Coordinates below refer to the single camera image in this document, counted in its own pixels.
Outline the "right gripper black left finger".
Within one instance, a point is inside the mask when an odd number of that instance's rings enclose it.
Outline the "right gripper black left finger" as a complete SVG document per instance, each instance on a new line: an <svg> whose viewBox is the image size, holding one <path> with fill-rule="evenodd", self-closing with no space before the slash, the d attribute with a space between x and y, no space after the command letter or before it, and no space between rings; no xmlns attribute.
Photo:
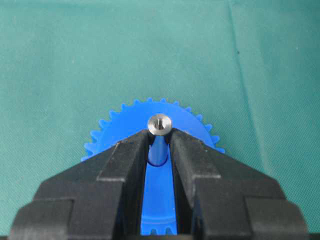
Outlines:
<svg viewBox="0 0 320 240"><path fill-rule="evenodd" d="M142 130L43 181L19 209L11 240L121 240L141 232L149 152Z"/></svg>

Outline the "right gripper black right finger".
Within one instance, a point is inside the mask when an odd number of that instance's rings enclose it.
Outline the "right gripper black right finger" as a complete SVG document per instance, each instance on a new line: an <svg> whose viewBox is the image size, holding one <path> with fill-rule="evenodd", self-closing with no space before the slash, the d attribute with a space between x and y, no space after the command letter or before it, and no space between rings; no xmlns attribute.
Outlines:
<svg viewBox="0 0 320 240"><path fill-rule="evenodd" d="M307 240L300 208L272 177L174 129L177 230L195 240Z"/></svg>

